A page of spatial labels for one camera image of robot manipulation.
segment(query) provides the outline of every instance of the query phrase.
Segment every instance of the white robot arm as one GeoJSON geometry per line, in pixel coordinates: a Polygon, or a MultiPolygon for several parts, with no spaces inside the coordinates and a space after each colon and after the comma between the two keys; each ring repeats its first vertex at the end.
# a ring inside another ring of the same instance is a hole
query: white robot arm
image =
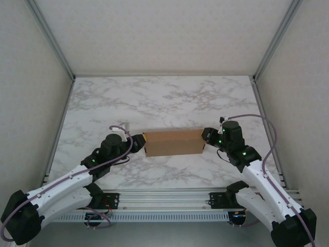
{"type": "Polygon", "coordinates": [[[227,187],[226,196],[232,204],[251,211],[271,231],[277,247],[300,247],[314,243],[316,215],[304,210],[269,173],[257,151],[248,145],[236,121],[221,118],[220,130],[205,128],[202,137],[207,144],[225,152],[229,163],[259,190],[255,194],[249,186],[239,181],[227,187]]]}
{"type": "Polygon", "coordinates": [[[100,148],[66,175],[28,193],[15,192],[1,216],[2,239],[21,245],[64,213],[87,206],[97,208],[103,191],[94,182],[109,173],[111,166],[125,163],[119,161],[129,153],[138,152],[145,144],[142,134],[131,136],[126,132],[127,139],[123,128],[117,126],[111,130],[100,148]],[[13,239],[5,237],[4,228],[13,239]]]}

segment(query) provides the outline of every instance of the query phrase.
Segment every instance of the black cable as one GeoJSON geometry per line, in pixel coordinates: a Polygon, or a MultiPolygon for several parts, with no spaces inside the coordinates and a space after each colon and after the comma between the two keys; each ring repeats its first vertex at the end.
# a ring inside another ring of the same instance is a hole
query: black cable
{"type": "Polygon", "coordinates": [[[115,164],[112,165],[112,166],[122,165],[122,164],[127,163],[128,161],[130,161],[129,156],[127,156],[126,159],[127,159],[127,160],[125,160],[125,161],[123,161],[123,162],[115,163],[115,164]]]}
{"type": "Polygon", "coordinates": [[[225,162],[230,163],[229,161],[223,159],[223,158],[221,157],[221,155],[218,153],[218,151],[220,151],[220,150],[219,150],[219,149],[217,150],[217,155],[218,155],[218,157],[221,158],[222,160],[224,160],[225,162]]]}

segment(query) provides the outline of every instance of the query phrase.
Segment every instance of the white marble surface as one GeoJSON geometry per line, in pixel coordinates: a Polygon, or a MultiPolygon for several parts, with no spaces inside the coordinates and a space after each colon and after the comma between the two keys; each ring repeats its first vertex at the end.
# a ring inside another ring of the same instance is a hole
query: white marble surface
{"type": "MultiPolygon", "coordinates": [[[[248,76],[78,78],[49,180],[64,175],[99,147],[109,125],[127,121],[131,134],[218,128],[220,116],[245,113],[259,114],[248,76]]],[[[264,157],[269,144],[261,120],[236,120],[246,144],[264,157]]],[[[145,157],[141,150],[130,158],[97,184],[103,189],[224,187],[238,180],[252,185],[208,145],[203,154],[145,157]]],[[[272,156],[267,166],[277,174],[272,156]]]]}

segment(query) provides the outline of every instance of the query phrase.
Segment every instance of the white wall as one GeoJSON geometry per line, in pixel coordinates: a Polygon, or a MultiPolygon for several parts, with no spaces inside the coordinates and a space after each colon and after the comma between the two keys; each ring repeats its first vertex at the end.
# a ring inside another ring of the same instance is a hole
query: white wall
{"type": "Polygon", "coordinates": [[[23,1],[0,1],[0,23],[2,214],[13,192],[39,187],[70,80],[23,1]]]}
{"type": "Polygon", "coordinates": [[[305,0],[258,82],[286,176],[329,243],[329,1],[305,0]]]}
{"type": "Polygon", "coordinates": [[[37,0],[75,75],[251,75],[291,0],[37,0]]]}

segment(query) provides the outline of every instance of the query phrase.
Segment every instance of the brown cardboard box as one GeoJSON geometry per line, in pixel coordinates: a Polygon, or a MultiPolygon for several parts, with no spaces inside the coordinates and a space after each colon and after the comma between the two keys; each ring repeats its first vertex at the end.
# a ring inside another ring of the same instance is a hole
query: brown cardboard box
{"type": "Polygon", "coordinates": [[[146,132],[146,157],[202,153],[203,130],[146,132]]]}

